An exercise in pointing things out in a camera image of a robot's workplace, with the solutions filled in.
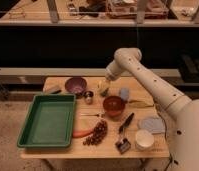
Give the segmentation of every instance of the grapes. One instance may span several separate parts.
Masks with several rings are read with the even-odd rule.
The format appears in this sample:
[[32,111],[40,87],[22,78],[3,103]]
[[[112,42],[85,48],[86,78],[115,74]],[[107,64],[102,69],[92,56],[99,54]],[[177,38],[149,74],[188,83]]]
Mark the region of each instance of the grapes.
[[98,145],[102,142],[108,131],[108,125],[105,120],[101,120],[94,128],[94,132],[91,136],[88,136],[83,145]]

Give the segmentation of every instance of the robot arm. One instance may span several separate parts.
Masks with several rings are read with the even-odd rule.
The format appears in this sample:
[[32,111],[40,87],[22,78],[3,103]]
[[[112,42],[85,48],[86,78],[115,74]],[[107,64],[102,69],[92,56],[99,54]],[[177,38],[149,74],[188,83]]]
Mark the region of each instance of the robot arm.
[[172,163],[174,171],[199,171],[199,100],[192,101],[184,93],[145,68],[137,48],[121,48],[107,66],[105,77],[116,80],[122,72],[130,72],[177,124]]
[[114,54],[114,60],[107,66],[105,77],[116,80],[124,70],[130,72],[153,96],[153,98],[176,120],[176,115],[191,99],[181,91],[161,79],[139,60],[141,52],[137,48],[121,48]]

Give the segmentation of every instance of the white cup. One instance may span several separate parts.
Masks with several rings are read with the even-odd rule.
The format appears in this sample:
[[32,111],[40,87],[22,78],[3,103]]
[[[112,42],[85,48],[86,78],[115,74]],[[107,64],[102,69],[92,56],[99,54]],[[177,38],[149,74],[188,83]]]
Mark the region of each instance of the white cup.
[[150,149],[154,144],[154,136],[145,129],[140,129],[135,135],[135,145],[139,150]]

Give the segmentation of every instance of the carrot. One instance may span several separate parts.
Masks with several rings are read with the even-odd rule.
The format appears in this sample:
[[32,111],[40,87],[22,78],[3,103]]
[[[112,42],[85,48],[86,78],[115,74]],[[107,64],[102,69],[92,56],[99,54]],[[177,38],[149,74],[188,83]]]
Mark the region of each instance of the carrot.
[[82,131],[74,131],[72,137],[73,138],[82,138],[86,137],[90,134],[92,134],[94,131],[94,128],[91,128],[89,130],[82,130]]

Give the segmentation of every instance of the pink bowl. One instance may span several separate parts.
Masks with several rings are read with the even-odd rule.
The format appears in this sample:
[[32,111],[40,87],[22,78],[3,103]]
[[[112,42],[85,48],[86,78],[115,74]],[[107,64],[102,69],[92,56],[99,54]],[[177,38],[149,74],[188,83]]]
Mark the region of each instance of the pink bowl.
[[65,82],[65,89],[77,97],[83,95],[87,87],[87,82],[82,77],[71,77]]

